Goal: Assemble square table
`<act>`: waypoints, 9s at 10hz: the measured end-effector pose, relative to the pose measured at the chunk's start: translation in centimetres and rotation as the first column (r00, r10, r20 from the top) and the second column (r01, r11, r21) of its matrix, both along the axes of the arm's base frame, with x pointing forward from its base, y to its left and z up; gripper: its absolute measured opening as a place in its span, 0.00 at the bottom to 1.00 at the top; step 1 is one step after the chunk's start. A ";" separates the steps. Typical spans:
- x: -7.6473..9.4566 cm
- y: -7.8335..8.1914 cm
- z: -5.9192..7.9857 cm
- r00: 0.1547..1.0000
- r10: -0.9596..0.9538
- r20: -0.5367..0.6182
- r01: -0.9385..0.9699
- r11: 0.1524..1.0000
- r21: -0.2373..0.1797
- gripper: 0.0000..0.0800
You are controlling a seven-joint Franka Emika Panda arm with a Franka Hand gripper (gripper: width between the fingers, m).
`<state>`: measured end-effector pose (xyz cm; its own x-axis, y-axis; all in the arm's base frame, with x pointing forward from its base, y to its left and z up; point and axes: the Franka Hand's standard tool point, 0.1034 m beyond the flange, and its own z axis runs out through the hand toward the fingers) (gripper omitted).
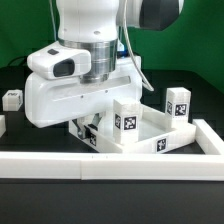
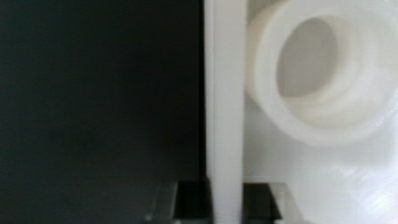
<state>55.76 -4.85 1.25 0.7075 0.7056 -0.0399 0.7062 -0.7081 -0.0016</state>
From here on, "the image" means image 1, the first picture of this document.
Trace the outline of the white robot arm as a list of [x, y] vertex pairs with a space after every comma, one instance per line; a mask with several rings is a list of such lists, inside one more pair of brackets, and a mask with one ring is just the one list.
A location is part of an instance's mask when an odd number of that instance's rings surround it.
[[56, 0], [58, 40], [28, 56], [25, 114], [42, 128], [106, 112], [116, 98], [139, 100], [141, 58], [118, 58], [118, 29], [162, 31], [184, 0]]

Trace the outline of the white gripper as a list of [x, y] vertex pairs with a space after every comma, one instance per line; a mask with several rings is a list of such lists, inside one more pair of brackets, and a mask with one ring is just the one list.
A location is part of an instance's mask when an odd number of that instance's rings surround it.
[[[116, 70], [101, 83], [81, 84], [78, 78], [46, 80], [32, 73], [25, 85], [25, 114], [35, 126], [42, 128], [73, 120], [81, 140], [98, 129], [99, 114], [110, 110], [118, 98], [142, 96], [142, 81], [129, 57], [117, 60]], [[86, 127], [84, 118], [94, 115]]]

